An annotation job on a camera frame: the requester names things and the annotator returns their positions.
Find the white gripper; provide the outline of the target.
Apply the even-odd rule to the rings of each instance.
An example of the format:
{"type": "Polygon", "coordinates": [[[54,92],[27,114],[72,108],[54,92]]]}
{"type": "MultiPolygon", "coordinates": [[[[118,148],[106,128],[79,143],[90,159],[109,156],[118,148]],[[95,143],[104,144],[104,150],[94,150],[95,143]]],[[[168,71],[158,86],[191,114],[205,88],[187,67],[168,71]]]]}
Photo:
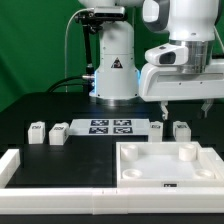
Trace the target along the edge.
{"type": "Polygon", "coordinates": [[[208,116],[215,98],[224,98],[224,59],[212,59],[205,71],[184,74],[178,71],[188,59],[184,46],[164,44],[147,50],[140,76],[139,96],[146,102],[159,103],[162,119],[168,119],[168,102],[206,99],[200,117],[208,116]]]}

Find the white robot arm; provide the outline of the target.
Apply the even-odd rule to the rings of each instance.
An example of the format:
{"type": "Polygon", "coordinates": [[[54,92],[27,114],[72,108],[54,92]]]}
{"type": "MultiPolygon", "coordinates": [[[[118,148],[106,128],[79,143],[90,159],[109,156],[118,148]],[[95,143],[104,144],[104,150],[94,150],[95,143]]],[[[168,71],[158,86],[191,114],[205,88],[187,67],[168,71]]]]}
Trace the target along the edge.
{"type": "Polygon", "coordinates": [[[136,98],[158,102],[167,117],[170,101],[202,99],[208,111],[224,97],[224,59],[212,58],[221,0],[78,1],[85,7],[83,25],[100,34],[92,99],[109,105],[136,98]],[[145,52],[142,69],[135,66],[127,7],[140,7],[150,31],[169,35],[167,43],[145,52]]]}

